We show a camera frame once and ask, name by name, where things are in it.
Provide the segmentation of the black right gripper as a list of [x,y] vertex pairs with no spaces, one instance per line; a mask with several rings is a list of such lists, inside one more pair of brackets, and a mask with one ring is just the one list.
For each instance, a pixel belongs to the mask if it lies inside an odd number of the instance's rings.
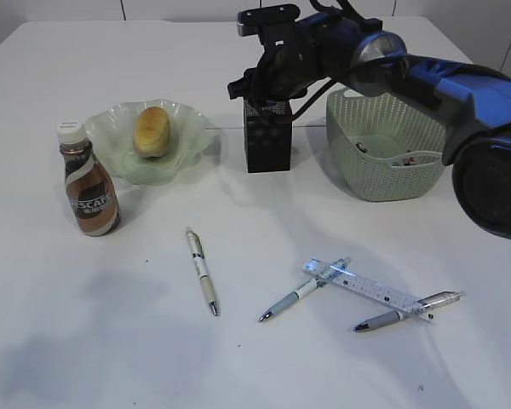
[[229,98],[287,101],[301,98],[324,78],[315,43],[295,22],[259,27],[264,52],[257,66],[227,85]]

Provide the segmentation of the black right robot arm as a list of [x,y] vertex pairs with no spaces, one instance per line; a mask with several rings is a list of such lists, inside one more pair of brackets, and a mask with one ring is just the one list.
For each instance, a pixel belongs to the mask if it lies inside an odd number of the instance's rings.
[[227,86],[247,100],[264,124],[290,124],[297,114],[275,114],[274,102],[317,99],[343,84],[364,96],[390,94],[445,127],[444,165],[452,168],[456,199],[480,228],[511,239],[511,78],[485,66],[412,55],[403,39],[365,18],[351,3],[313,2],[302,17],[291,3],[238,14],[238,33],[257,36],[257,65]]

